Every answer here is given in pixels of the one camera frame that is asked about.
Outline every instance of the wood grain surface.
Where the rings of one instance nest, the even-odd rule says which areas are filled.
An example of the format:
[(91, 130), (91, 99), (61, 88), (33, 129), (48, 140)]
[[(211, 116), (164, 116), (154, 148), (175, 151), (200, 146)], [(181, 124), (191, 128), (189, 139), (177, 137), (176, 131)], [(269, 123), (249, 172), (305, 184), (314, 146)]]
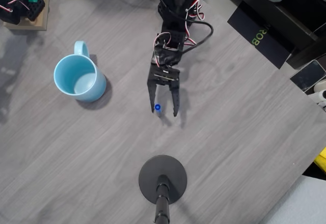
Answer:
[[(179, 115), (164, 87), (152, 114), (157, 3), (50, 0), (46, 32), (0, 29), (1, 224), (150, 224), (138, 174), (160, 154), (188, 175), (171, 224), (258, 223), (326, 146), (324, 112), (208, 5), (215, 33), (178, 66)], [(53, 82), (77, 40), (108, 79), (92, 104)]]

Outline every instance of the yellow object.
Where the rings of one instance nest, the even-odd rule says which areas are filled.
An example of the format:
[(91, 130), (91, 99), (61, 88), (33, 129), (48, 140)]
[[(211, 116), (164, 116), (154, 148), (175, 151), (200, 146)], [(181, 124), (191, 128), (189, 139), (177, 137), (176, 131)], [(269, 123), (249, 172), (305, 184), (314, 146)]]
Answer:
[(326, 148), (315, 158), (315, 164), (326, 173)]

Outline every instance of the black round base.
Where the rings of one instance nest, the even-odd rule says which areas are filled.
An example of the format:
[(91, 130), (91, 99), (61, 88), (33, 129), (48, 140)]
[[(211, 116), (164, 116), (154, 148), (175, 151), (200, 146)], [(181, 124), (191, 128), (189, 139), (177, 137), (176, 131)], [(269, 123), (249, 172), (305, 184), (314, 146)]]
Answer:
[(182, 164), (167, 155), (158, 155), (149, 159), (139, 173), (139, 188), (144, 197), (156, 204), (157, 179), (166, 175), (169, 179), (169, 204), (176, 202), (187, 187), (187, 174)]

